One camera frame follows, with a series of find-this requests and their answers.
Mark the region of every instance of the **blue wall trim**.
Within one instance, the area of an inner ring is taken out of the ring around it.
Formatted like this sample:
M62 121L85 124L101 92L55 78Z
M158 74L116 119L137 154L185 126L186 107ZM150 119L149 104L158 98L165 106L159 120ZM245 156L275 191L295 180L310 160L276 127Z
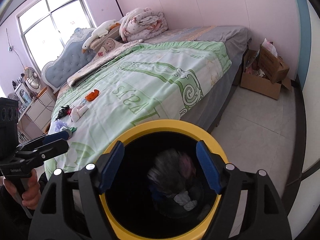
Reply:
M300 55L298 76L303 89L310 62L311 53L311 21L307 0L297 0L300 15Z

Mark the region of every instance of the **blue upholstered headboard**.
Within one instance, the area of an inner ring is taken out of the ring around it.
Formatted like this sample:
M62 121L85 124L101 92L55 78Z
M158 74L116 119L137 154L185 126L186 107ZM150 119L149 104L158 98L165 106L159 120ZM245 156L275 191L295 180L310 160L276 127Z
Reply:
M91 36L94 28L76 29L59 58L48 62L41 71L43 81L52 87L54 93L66 83L67 79L87 65L96 52L88 49L82 53L83 43Z

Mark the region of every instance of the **gray cloth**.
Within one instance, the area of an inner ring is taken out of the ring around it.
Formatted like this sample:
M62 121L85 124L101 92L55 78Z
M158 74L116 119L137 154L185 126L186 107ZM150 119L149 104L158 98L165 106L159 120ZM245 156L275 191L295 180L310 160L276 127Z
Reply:
M251 40L250 31L243 26L217 26L202 34L197 41L222 41L232 62L229 70L213 86L204 98L182 117L182 121L193 123L208 130L227 99L232 82L241 65L242 56Z
M181 192L177 195L175 195L175 197L173 198L175 202L177 202L180 206L183 206L183 208L186 210L186 211L191 211L193 210L197 204L198 204L198 201L196 200L191 200L190 196L189 196L189 193L188 191L184 191L184 192Z

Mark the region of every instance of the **green bedspread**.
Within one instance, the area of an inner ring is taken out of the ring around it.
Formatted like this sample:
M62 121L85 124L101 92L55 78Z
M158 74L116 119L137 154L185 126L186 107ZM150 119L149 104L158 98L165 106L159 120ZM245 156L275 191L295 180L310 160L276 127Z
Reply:
M77 106L89 92L100 91L78 122L72 123L69 116L61 119L78 129L68 140L69 151L45 162L47 177L56 168L72 172L96 162L111 142L140 123L180 119L230 65L222 42L166 42L128 49L57 100L53 121L60 106ZM54 133L53 121L49 134Z

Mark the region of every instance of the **floor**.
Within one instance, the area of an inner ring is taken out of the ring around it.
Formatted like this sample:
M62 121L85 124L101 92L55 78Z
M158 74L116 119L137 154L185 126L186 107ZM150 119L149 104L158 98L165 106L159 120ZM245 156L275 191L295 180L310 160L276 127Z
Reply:
M295 141L294 90L281 88L274 100L238 87L211 135L225 151L229 162L242 171L264 169L282 196ZM230 236L239 233L246 202L243 191Z

